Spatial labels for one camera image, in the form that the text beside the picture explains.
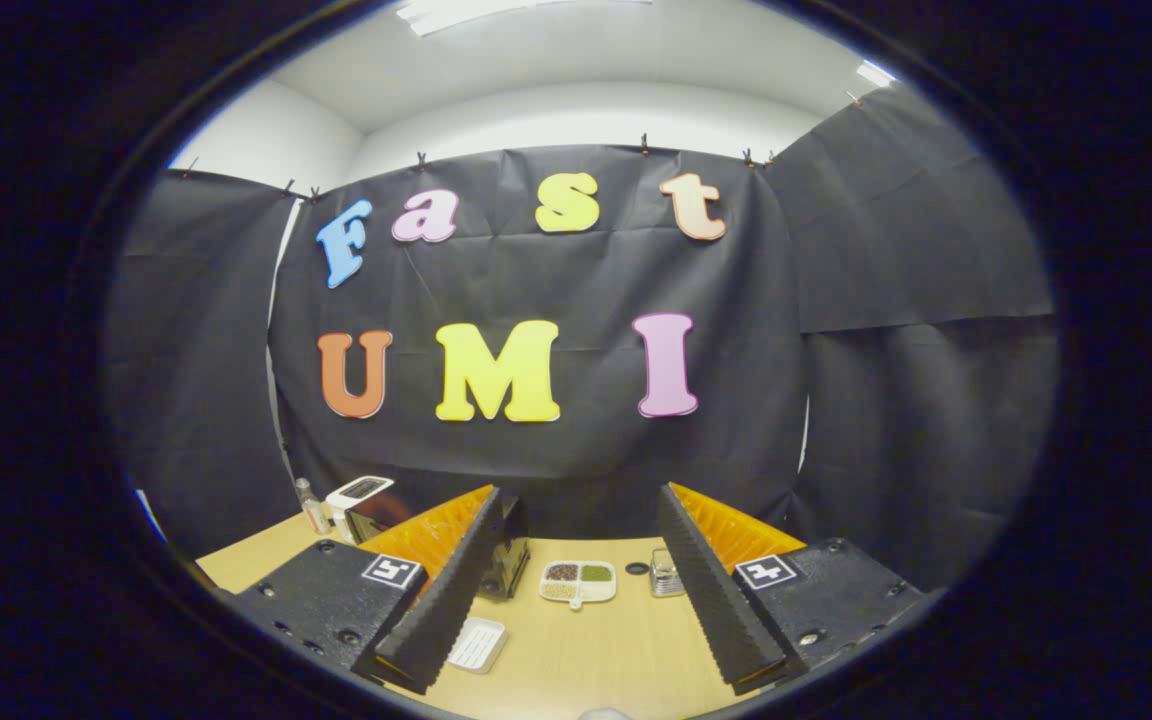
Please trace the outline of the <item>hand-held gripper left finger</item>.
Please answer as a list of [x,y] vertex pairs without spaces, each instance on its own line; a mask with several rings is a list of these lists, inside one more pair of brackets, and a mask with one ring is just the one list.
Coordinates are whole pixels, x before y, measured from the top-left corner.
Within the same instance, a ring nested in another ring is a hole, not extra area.
[[465,624],[505,520],[502,491],[475,488],[361,546],[321,539],[232,602],[285,647],[424,694]]

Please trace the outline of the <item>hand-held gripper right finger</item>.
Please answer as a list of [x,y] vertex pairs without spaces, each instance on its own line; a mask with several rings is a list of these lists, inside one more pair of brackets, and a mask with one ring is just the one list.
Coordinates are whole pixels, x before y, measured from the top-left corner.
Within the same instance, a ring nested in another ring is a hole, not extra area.
[[658,526],[735,694],[831,667],[935,601],[844,538],[809,544],[677,483]]

